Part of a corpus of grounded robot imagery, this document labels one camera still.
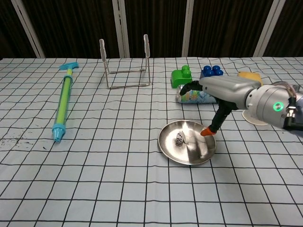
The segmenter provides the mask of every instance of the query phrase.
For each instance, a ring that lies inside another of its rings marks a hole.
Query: grid-patterned tablecloth
[[[153,85],[106,89],[103,63],[77,59],[67,131],[51,127],[65,71],[76,59],[0,61],[0,226],[303,226],[303,139],[230,114],[217,152],[195,167],[168,160],[157,136],[178,119],[208,125],[217,105],[181,105],[171,72],[188,64],[259,72],[264,84],[303,85],[303,58],[150,59]],[[111,70],[142,59],[110,59]],[[114,85],[147,74],[110,75]]]

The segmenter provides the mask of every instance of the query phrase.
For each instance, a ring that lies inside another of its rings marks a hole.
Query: can
[[[215,98],[204,91],[191,90],[181,96],[180,91],[182,88],[183,85],[179,85],[177,88],[176,101],[178,103],[216,103]]]

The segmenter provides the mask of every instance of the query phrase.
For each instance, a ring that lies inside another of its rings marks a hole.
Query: orange gripper tip
[[[214,132],[210,131],[209,127],[207,127],[206,129],[202,130],[202,132],[200,132],[201,136],[212,136],[215,135]]]

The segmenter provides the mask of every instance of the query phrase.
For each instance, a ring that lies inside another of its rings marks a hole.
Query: green led light
[[[274,104],[273,108],[274,108],[274,111],[279,112],[279,111],[283,110],[284,104],[282,102],[276,102]]]

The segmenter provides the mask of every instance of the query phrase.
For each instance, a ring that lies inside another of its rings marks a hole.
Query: blue toy block
[[[220,66],[214,65],[212,68],[209,65],[205,65],[201,70],[200,79],[202,77],[221,76],[221,75],[223,75],[223,71],[220,69]]]

